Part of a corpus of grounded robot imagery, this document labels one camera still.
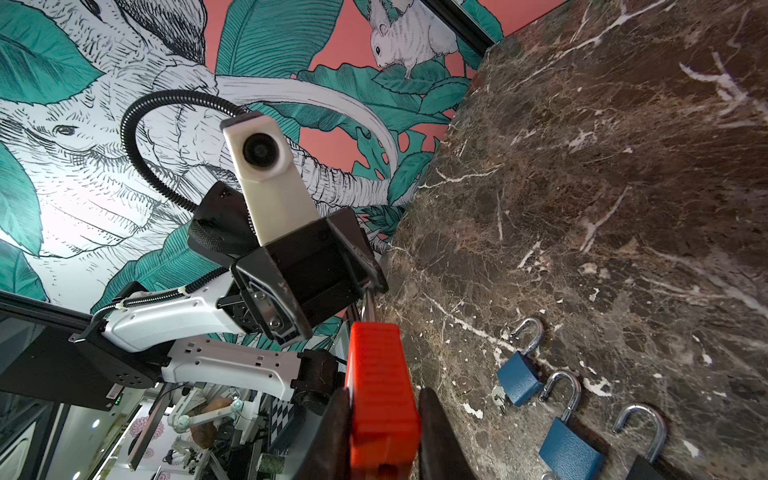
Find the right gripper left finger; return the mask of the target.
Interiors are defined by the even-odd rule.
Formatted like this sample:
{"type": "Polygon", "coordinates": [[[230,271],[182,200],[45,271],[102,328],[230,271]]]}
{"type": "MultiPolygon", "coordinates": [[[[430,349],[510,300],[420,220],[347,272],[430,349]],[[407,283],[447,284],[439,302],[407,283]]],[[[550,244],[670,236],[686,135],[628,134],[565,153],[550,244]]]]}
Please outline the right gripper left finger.
{"type": "Polygon", "coordinates": [[[341,388],[332,395],[319,430],[293,479],[349,479],[351,425],[349,390],[341,388]]]}

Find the small silver key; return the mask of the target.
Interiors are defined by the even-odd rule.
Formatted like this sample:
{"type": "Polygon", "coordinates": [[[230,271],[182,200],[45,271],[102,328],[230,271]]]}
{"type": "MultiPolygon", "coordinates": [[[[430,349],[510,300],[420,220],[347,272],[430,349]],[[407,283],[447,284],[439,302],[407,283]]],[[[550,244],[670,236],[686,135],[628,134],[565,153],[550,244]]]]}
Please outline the small silver key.
{"type": "Polygon", "coordinates": [[[361,320],[365,322],[377,322],[376,291],[369,287],[365,290],[362,299],[361,320]]]}

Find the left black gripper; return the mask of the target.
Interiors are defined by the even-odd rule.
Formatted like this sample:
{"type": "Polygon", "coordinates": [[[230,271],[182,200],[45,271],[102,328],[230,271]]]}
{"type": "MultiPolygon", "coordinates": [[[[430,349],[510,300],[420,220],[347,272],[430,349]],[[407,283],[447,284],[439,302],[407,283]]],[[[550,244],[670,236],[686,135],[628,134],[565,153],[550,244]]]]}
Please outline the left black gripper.
{"type": "Polygon", "coordinates": [[[313,328],[389,286],[350,208],[311,222],[236,260],[231,274],[247,312],[270,340],[308,340],[313,328]]]}

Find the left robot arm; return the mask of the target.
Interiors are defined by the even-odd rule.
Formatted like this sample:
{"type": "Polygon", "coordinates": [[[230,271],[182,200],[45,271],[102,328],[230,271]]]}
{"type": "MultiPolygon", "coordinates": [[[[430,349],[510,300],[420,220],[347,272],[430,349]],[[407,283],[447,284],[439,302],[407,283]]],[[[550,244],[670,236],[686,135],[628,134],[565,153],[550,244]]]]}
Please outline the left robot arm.
{"type": "Polygon", "coordinates": [[[337,362],[290,345],[388,289],[354,212],[261,244],[243,195],[220,182],[196,208],[188,242],[216,269],[159,293],[127,285],[76,339],[79,353],[125,387],[206,382],[322,413],[341,385],[337,362]]]}

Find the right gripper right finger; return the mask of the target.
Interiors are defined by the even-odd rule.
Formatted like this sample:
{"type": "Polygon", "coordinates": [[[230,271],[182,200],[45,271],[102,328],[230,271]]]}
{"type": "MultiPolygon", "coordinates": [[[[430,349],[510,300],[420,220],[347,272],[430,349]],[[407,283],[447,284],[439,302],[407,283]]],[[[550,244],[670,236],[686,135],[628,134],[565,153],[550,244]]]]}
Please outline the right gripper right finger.
{"type": "Polygon", "coordinates": [[[419,394],[421,480],[472,479],[471,469],[436,392],[425,387],[419,394]]]}

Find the red padlock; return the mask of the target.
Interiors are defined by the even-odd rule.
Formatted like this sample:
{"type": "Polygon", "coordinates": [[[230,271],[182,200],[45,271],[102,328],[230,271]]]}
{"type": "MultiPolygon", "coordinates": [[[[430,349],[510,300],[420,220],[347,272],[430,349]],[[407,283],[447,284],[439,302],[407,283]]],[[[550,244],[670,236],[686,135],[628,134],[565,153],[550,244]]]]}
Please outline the red padlock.
{"type": "Polygon", "coordinates": [[[408,478],[420,446],[421,422],[397,325],[352,326],[346,388],[350,477],[408,478]]]}

